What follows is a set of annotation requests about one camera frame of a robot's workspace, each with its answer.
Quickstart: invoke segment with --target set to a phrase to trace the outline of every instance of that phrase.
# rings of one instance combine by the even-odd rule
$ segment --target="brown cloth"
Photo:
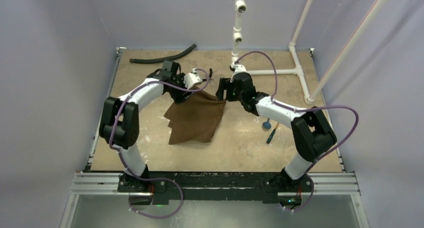
[[[169,145],[187,141],[211,142],[224,114],[226,101],[206,91],[191,95],[180,104],[172,103],[163,115],[172,129]]]

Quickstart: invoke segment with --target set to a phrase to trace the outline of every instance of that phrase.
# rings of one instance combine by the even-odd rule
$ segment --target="black hose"
[[[173,61],[173,60],[177,60],[177,59],[180,59],[182,57],[187,56],[196,47],[197,47],[196,44],[192,44],[189,48],[187,48],[183,52],[176,54],[176,55],[171,55],[171,56],[156,58],[156,59],[129,59],[129,62],[134,63],[134,64],[156,64],[156,63],[162,63],[164,61]]]

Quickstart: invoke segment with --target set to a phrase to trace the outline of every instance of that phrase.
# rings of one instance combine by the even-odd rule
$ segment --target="wooden tabletop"
[[[124,95],[141,84],[146,76],[162,64],[131,64],[129,59],[154,59],[171,56],[179,50],[125,50],[122,54],[111,96]],[[288,51],[267,51],[277,69],[293,69],[295,64]],[[306,83],[313,89],[318,79],[309,52],[298,52]],[[229,64],[231,51],[195,50],[179,59],[182,71],[187,73],[193,68],[213,70],[213,80],[205,89],[215,94],[219,78],[230,77]],[[246,56],[240,63],[247,70],[270,70],[271,64],[260,54]],[[257,91],[272,94],[274,78],[271,75],[254,75],[253,84]],[[281,102],[303,108],[305,104],[299,78],[295,75],[278,75],[278,92],[275,98]],[[267,119],[246,112],[239,102],[227,102],[222,121],[210,143],[188,141],[168,145],[171,129],[169,121],[163,117],[173,103],[169,94],[152,101],[139,115],[140,135],[137,140],[142,158],[151,171],[216,171],[216,172],[279,172],[296,154],[292,131],[280,125],[270,144],[266,140],[271,130],[265,131],[262,123]],[[318,96],[314,106],[322,106]],[[98,139],[92,170],[121,171],[123,166],[115,151],[110,150],[105,140]],[[336,152],[322,159],[312,172],[341,172]]]

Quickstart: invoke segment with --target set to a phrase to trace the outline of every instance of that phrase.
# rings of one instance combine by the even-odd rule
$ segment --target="white pvc pipe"
[[[236,12],[235,13],[234,31],[240,32],[241,30],[242,30],[242,14]]]
[[[274,70],[248,70],[246,71],[250,75],[274,75]],[[277,75],[296,75],[298,71],[296,69],[277,69]]]
[[[235,0],[235,22],[232,31],[233,43],[231,52],[231,61],[235,62],[239,58],[239,44],[242,42],[242,12],[237,11],[237,7],[246,7],[245,0]]]
[[[296,70],[295,74],[299,77],[300,85],[302,86],[302,90],[303,90],[303,97],[306,99],[310,96],[310,94],[309,94],[308,84],[306,84],[306,80],[305,80],[304,69],[302,68],[301,63],[299,62],[299,58],[298,58],[298,54],[296,53],[295,46],[290,44],[288,46],[288,49],[290,50],[291,56],[293,57],[293,61],[295,65],[294,70]]]
[[[310,105],[310,104],[312,104],[312,102],[314,102],[315,98],[321,92],[321,90],[323,89],[324,85],[328,82],[328,80],[333,75],[333,73],[337,70],[337,68],[339,68],[340,64],[345,59],[346,55],[354,47],[354,45],[358,41],[359,37],[361,37],[362,33],[364,33],[365,28],[373,20],[373,18],[379,12],[379,10],[383,6],[383,4],[386,3],[386,1],[387,0],[375,0],[374,4],[372,4],[371,8],[366,13],[365,17],[359,23],[359,26],[353,32],[352,36],[349,38],[349,40],[347,41],[347,43],[341,49],[340,53],[337,55],[337,57],[332,62],[332,64],[328,68],[328,70],[325,72],[324,76],[319,81],[318,85],[313,90],[312,94],[305,100],[307,104]]]
[[[296,27],[296,31],[294,32],[293,38],[291,39],[291,42],[290,42],[290,44],[293,45],[293,46],[296,45],[296,41],[298,40],[298,37],[299,37],[299,34],[301,32],[302,26],[305,23],[306,16],[307,16],[307,14],[309,12],[309,9],[311,8],[312,1],[313,0],[307,0],[306,1],[306,5],[303,8],[302,15],[300,16],[299,23],[297,24],[297,27]]]

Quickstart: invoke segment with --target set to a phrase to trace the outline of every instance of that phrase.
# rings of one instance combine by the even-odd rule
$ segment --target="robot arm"
[[[128,99],[121,112],[122,120],[115,127],[112,145],[121,153],[128,169],[137,176],[142,176],[147,168],[136,143],[140,132],[139,112],[166,92],[170,94],[176,104],[184,102],[193,94],[169,87],[164,83],[186,90],[202,83],[202,79],[196,74],[195,69],[188,74],[181,72],[177,74],[178,70],[181,70],[180,64],[164,61],[162,68],[148,75],[138,88],[118,98],[108,97],[104,102],[99,136],[109,144],[115,117],[122,103]]]
[[[232,67],[231,70],[234,72],[232,77],[219,80],[216,96],[219,100],[223,100],[226,91],[227,101],[239,101],[247,112],[270,118],[292,129],[297,154],[275,180],[278,186],[290,186],[296,183],[305,175],[314,160],[328,151],[337,141],[323,111],[296,112],[305,109],[273,101],[268,94],[256,91],[252,77],[243,65],[235,64]]]

